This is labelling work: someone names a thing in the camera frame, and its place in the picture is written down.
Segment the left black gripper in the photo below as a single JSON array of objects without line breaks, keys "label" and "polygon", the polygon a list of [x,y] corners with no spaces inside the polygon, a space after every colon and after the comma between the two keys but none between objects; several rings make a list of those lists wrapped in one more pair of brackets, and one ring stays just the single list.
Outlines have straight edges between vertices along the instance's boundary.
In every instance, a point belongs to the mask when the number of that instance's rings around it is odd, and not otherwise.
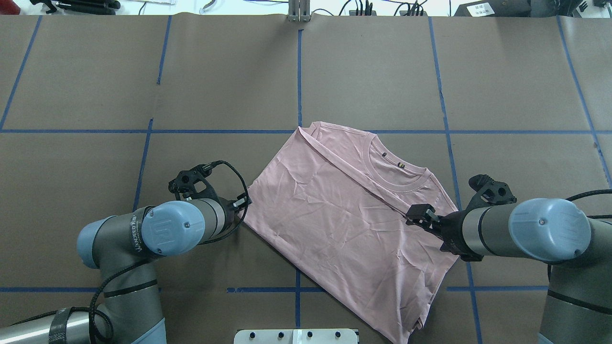
[{"label": "left black gripper", "polygon": [[251,198],[245,194],[239,194],[237,199],[224,199],[225,225],[231,225],[241,220],[245,210],[251,204]]}]

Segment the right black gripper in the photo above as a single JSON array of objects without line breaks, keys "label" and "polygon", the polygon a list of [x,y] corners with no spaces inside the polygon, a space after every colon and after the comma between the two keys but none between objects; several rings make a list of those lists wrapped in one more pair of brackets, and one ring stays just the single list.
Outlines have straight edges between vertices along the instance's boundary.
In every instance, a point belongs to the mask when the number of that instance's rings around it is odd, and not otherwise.
[{"label": "right black gripper", "polygon": [[452,253],[466,263],[481,262],[483,255],[470,249],[463,236],[463,223],[467,214],[448,214],[438,217],[430,204],[411,205],[405,214],[406,224],[418,226],[426,232],[441,232],[441,252]]}]

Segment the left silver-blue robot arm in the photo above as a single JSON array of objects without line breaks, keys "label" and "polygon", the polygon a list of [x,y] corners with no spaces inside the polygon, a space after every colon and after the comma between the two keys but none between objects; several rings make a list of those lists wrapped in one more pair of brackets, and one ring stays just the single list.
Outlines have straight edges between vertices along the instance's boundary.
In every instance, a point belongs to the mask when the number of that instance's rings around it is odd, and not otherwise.
[{"label": "left silver-blue robot arm", "polygon": [[233,232],[251,204],[201,198],[168,201],[86,225],[76,248],[101,274],[88,306],[65,307],[4,327],[3,344],[165,344],[155,261],[189,252]]}]

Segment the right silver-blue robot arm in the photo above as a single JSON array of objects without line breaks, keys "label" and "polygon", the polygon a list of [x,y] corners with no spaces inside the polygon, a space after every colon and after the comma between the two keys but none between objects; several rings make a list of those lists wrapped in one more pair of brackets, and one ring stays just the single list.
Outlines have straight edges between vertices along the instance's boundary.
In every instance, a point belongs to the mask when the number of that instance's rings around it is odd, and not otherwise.
[{"label": "right silver-blue robot arm", "polygon": [[549,282],[538,342],[609,344],[612,341],[609,221],[588,218],[574,203],[537,198],[438,217],[429,204],[412,205],[408,225],[442,240],[441,252],[463,261],[485,256],[548,264]]}]

